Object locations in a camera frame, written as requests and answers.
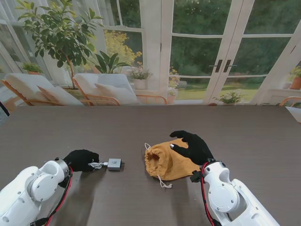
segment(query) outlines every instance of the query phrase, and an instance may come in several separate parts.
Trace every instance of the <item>flower pot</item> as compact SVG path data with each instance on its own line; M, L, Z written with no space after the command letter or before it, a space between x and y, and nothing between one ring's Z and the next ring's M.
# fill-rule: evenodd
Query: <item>flower pot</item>
M147 89L146 79L133 79L135 89Z
M286 83L283 84L282 88L283 89L288 89L288 88L290 88L291 85L292 85L291 82L286 82Z
M38 75L41 75L41 73L39 72L28 72L29 74L38 74Z
M290 89L301 89L301 77L295 77L293 79Z
M167 96L167 104L172 105L174 103L174 100L175 100L176 97L177 96L175 96L175 95L168 95Z

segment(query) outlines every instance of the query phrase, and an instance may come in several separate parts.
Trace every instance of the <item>glass door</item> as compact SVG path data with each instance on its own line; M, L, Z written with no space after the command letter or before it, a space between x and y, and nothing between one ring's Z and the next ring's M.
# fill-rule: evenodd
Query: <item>glass door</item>
M215 97L232 91L241 95L242 102L252 103L266 76L296 35L300 10L301 1L244 0L210 103L216 102Z
M243 0L162 1L161 76L169 75L161 88L168 87L168 98L174 100L170 104L209 101L242 3Z

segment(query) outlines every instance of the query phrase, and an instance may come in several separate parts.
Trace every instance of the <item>gray table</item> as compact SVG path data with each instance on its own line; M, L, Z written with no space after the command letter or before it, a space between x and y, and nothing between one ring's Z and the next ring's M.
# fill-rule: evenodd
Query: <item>gray table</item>
M144 143L178 129L199 134L280 225L301 224L301 125L284 107L20 107L0 127L0 187L27 166L85 148L103 161L122 158L124 171L75 174L52 225L208 226L199 184L183 178L163 189L144 168Z

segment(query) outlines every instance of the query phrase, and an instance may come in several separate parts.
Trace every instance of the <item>yellow drawstring bag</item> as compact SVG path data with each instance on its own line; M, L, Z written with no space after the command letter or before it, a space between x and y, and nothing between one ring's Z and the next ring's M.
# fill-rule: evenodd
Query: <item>yellow drawstring bag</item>
M147 148L145 151L146 171L152 177L162 180L175 180L192 175L192 172L199 170L189 158L183 157L170 148L170 144L176 144L187 148L188 145L181 139L164 142Z

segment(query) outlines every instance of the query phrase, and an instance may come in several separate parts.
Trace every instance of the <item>black glove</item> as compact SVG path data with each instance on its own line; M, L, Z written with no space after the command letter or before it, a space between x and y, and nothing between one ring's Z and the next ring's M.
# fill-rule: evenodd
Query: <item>black glove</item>
M70 166L73 171L90 172L94 168L89 166L88 163L99 162L99 154L82 149L74 150L64 158L64 161Z
M179 147L174 144L173 150L184 157L190 158L193 163L203 165L208 159L213 159L213 155L207 144L198 135L180 130L172 132L170 136L182 138L183 142L188 143L188 148Z

